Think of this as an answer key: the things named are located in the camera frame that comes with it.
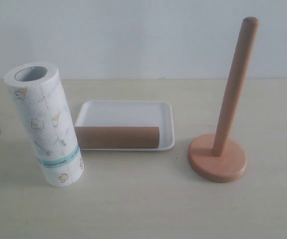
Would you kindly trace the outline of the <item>wooden paper towel holder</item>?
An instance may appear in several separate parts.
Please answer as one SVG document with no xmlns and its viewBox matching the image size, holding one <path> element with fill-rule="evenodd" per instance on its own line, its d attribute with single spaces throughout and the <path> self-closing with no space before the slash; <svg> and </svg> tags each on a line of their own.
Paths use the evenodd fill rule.
<svg viewBox="0 0 287 239">
<path fill-rule="evenodd" d="M 256 17 L 243 19 L 231 69 L 223 97 L 215 134 L 194 139 L 188 149 L 191 168 L 203 178 L 228 183 L 245 172 L 247 157 L 243 148 L 229 138 L 235 113 L 246 78 L 254 42 L 259 27 Z"/>
</svg>

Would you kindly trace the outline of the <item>white rectangular plastic tray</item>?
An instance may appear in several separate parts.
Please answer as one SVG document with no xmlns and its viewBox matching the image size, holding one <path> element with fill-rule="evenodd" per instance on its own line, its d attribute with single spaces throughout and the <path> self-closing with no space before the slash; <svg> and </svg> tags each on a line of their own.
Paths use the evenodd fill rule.
<svg viewBox="0 0 287 239">
<path fill-rule="evenodd" d="M 158 127 L 157 148 L 120 148 L 120 151 L 163 151 L 175 144 L 172 107 L 164 101 L 91 100 L 82 104 L 75 127 Z"/>
</svg>

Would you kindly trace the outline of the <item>brown cardboard tube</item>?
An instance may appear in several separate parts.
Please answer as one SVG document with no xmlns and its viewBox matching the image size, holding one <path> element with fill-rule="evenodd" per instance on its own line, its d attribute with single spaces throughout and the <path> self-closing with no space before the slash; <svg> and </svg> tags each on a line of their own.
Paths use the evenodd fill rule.
<svg viewBox="0 0 287 239">
<path fill-rule="evenodd" d="M 81 149 L 158 148 L 157 126 L 76 126 Z"/>
</svg>

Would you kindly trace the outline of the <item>white printed paper towel roll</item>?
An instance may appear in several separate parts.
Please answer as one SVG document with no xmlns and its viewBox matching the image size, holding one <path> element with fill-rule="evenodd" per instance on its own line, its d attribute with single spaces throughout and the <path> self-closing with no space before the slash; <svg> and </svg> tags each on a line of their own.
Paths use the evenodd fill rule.
<svg viewBox="0 0 287 239">
<path fill-rule="evenodd" d="M 46 181 L 55 187 L 75 183 L 84 162 L 58 68 L 24 64 L 10 70 L 4 82 Z"/>
</svg>

